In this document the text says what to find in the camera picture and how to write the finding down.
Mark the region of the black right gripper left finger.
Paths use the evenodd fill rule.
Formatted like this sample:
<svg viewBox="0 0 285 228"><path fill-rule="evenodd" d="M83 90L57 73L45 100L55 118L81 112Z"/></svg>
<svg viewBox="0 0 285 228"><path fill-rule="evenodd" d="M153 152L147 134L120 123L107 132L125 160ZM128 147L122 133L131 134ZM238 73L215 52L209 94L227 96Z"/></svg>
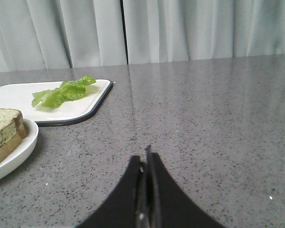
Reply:
<svg viewBox="0 0 285 228"><path fill-rule="evenodd" d="M124 175L101 206L78 228L146 228L145 163L132 156Z"/></svg>

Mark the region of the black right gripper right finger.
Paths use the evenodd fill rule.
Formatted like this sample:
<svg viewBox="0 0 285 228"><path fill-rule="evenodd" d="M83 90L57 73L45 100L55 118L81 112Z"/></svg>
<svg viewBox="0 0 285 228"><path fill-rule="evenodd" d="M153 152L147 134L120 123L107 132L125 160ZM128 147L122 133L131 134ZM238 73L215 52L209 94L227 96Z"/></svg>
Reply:
<svg viewBox="0 0 285 228"><path fill-rule="evenodd" d="M147 146L147 202L151 228L222 228L174 181L160 156Z"/></svg>

